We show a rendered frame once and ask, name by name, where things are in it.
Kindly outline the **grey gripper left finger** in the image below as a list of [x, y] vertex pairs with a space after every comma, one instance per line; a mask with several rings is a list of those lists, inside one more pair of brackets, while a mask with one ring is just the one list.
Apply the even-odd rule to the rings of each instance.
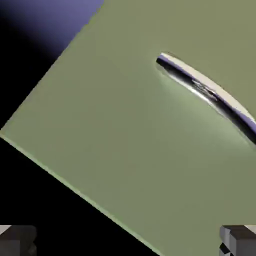
[[0, 232], [0, 256], [37, 256], [33, 225], [10, 225]]

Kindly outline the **green drawer front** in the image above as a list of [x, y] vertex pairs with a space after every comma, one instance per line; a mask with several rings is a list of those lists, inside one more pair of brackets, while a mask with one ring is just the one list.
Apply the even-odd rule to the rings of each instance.
[[156, 63], [169, 53], [256, 120], [256, 0], [104, 0], [0, 137], [39, 180], [38, 256], [219, 256], [256, 225], [256, 145]]

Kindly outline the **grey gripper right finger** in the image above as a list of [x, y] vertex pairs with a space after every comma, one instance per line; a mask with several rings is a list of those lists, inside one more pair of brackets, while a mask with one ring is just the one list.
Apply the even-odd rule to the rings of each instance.
[[219, 256], [256, 256], [256, 225], [222, 225]]

